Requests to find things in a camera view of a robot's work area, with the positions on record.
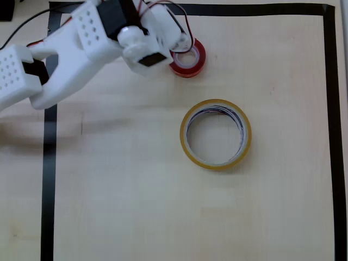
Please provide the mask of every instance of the clear tape roll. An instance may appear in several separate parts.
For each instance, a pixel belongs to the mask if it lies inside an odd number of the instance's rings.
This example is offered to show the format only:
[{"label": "clear tape roll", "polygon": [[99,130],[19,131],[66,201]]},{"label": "clear tape roll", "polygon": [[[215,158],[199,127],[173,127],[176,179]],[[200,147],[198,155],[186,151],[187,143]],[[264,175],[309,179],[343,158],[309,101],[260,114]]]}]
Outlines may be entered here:
[{"label": "clear tape roll", "polygon": [[[193,121],[205,113],[222,113],[229,116],[238,126],[240,131],[240,144],[237,153],[227,162],[213,164],[200,159],[193,153],[188,143],[188,131]],[[193,106],[184,116],[180,127],[180,142],[185,154],[198,166],[208,170],[229,169],[240,162],[247,154],[251,143],[251,126],[245,113],[235,104],[229,101],[212,99],[200,102]]]}]

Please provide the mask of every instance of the red wire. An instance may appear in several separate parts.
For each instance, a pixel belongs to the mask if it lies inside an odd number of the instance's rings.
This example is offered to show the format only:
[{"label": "red wire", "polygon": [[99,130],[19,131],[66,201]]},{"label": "red wire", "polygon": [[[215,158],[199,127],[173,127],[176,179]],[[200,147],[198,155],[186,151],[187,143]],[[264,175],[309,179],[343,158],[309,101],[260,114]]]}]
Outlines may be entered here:
[{"label": "red wire", "polygon": [[184,9],[181,5],[179,5],[179,4],[177,4],[177,3],[174,3],[173,1],[170,1],[170,0],[158,0],[158,1],[153,2],[153,3],[151,3],[150,5],[148,5],[147,8],[144,10],[144,12],[142,12],[141,14],[139,14],[140,18],[142,18],[142,16],[144,15],[144,13],[146,13],[147,11],[149,11],[154,5],[159,4],[159,3],[162,3],[162,2],[168,2],[168,3],[174,4],[175,6],[177,6],[178,8],[180,8],[181,11],[184,13],[184,15],[185,15],[185,20],[186,20],[186,25],[187,25],[187,29],[188,29],[188,31],[189,31],[189,33],[190,33],[190,37],[191,37],[191,47],[190,47],[190,49],[188,49],[188,51],[185,51],[185,52],[176,52],[176,53],[188,53],[188,52],[190,52],[190,50],[191,50],[192,47],[194,46],[194,36],[192,35],[192,32],[191,32],[191,28],[190,28],[190,24],[189,24],[189,20],[188,20],[187,13],[186,13],[185,9]]},{"label": "red wire", "polygon": [[138,5],[138,13],[140,12],[141,5],[142,5],[142,0],[140,0],[139,5]]},{"label": "red wire", "polygon": [[[72,17],[69,17],[61,26],[69,23],[71,20],[72,20]],[[36,42],[31,42],[31,43],[27,44],[27,47],[37,45],[38,43],[43,42],[43,41],[44,41],[44,39],[36,41]]]}]

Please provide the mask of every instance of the robotic arm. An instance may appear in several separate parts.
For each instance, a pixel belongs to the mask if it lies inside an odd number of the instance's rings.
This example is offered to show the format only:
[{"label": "robotic arm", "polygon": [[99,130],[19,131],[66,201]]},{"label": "robotic arm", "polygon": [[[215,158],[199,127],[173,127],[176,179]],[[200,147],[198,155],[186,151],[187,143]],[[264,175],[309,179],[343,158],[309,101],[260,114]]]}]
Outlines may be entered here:
[{"label": "robotic arm", "polygon": [[[47,38],[0,52],[0,111],[28,97],[34,109],[49,108],[118,57],[133,72],[150,74],[173,62],[170,51],[187,52],[193,45],[190,30],[157,2],[86,1]],[[48,78],[41,60],[52,54],[59,63]]]}]

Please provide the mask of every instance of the black wire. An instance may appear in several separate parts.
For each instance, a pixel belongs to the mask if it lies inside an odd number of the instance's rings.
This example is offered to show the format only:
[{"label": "black wire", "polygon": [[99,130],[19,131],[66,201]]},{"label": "black wire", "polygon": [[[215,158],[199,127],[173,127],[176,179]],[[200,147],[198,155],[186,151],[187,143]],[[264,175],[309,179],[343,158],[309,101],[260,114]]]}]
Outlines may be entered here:
[{"label": "black wire", "polygon": [[10,37],[6,40],[6,42],[4,43],[4,45],[0,48],[0,51],[6,47],[6,45],[11,41],[11,39],[13,38],[13,36],[15,36],[15,34],[25,25],[27,24],[28,22],[30,22],[32,19],[34,18],[37,18],[39,15],[42,15],[44,13],[47,13],[47,12],[50,12],[50,11],[55,11],[59,8],[62,8],[62,7],[69,7],[71,5],[75,5],[75,4],[81,4],[81,3],[78,3],[78,2],[75,2],[75,3],[69,3],[69,4],[62,4],[58,7],[52,7],[52,8],[49,8],[49,9],[46,9],[44,11],[41,11],[39,13],[37,13],[36,15],[32,16],[31,18],[25,20],[20,26],[17,27],[16,30],[14,30],[14,32],[10,35]]},{"label": "black wire", "polygon": [[179,4],[175,3],[175,2],[173,2],[172,0],[158,0],[158,1],[154,2],[154,3],[151,3],[151,4],[145,9],[145,11],[143,11],[143,12],[140,14],[140,18],[142,18],[142,16],[144,15],[144,13],[146,13],[147,11],[149,11],[149,10],[150,10],[151,8],[153,8],[155,5],[161,4],[161,3],[163,3],[163,2],[171,3],[171,4],[175,5],[177,8],[179,8],[179,9],[183,12],[183,14],[184,14],[184,16],[185,16],[185,20],[186,20],[186,26],[187,26],[187,29],[188,29],[188,31],[189,31],[190,37],[191,37],[191,47],[190,47],[187,51],[184,51],[184,52],[174,52],[174,53],[188,53],[188,52],[190,52],[191,49],[192,49],[193,46],[194,46],[194,41],[195,41],[195,40],[194,40],[194,36],[192,35],[192,31],[191,31],[191,28],[190,28],[190,25],[189,25],[189,20],[188,20],[187,13],[186,13],[185,9],[184,9],[181,5],[179,5]]},{"label": "black wire", "polygon": [[[66,23],[68,23],[68,21],[70,21],[72,19],[72,17],[70,16],[60,27],[62,27],[63,25],[65,25]],[[39,40],[39,41],[34,41],[34,42],[30,42],[27,44],[27,47],[29,47],[30,45],[33,45],[33,44],[38,44],[39,42],[42,42],[44,41],[45,38]]]}]

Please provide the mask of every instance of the black tape line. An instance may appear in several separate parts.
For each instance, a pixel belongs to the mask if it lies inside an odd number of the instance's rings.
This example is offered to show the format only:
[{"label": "black tape line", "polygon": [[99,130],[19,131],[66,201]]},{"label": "black tape line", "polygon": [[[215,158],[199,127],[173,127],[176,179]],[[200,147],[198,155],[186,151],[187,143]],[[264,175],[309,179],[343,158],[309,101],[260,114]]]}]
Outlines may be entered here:
[{"label": "black tape line", "polygon": [[[48,35],[60,27],[61,13],[50,12]],[[48,75],[58,65],[58,56],[46,59]],[[53,261],[54,249],[54,204],[55,204],[55,161],[57,146],[57,105],[45,110],[43,125],[43,169],[41,205],[41,261]]]},{"label": "black tape line", "polygon": [[326,96],[333,197],[335,259],[347,260],[347,221],[339,102],[335,7],[324,14]]},{"label": "black tape line", "polygon": [[[50,7],[56,7],[59,4],[71,2],[50,2]],[[175,5],[167,4],[175,15],[182,15],[180,9]],[[335,28],[335,7],[327,4],[308,4],[308,3],[283,3],[283,4],[250,4],[250,5],[226,5],[226,4],[181,4],[188,15],[195,16],[265,16],[265,15],[317,15],[323,16],[324,21],[324,41],[325,41],[325,66],[326,66],[326,92],[327,92],[327,115],[328,131],[330,143],[331,158],[331,176],[333,191],[333,214],[334,214],[334,241],[335,241],[335,260],[347,260],[347,222],[346,222],[346,196],[344,181],[344,163],[342,149],[342,133],[340,118],[339,84],[338,84],[338,64],[337,64],[337,46],[336,46],[336,28]],[[61,8],[63,13],[71,13],[78,5]],[[41,236],[41,260],[53,260],[53,226],[54,226],[54,190],[55,187],[55,146],[57,136],[57,107],[52,107],[45,111],[45,137],[47,146],[44,145],[43,152],[43,170],[47,173],[53,171],[54,175],[47,176],[48,189],[44,189],[45,182],[42,184],[42,213],[47,207],[46,213],[51,213],[52,222],[45,238]],[[42,257],[42,247],[45,245],[43,240],[52,242],[49,246],[52,248],[52,255],[47,258]]]},{"label": "black tape line", "polygon": [[[175,15],[183,12],[174,4],[166,4]],[[324,4],[180,4],[188,15],[197,16],[265,16],[324,15]]]}]

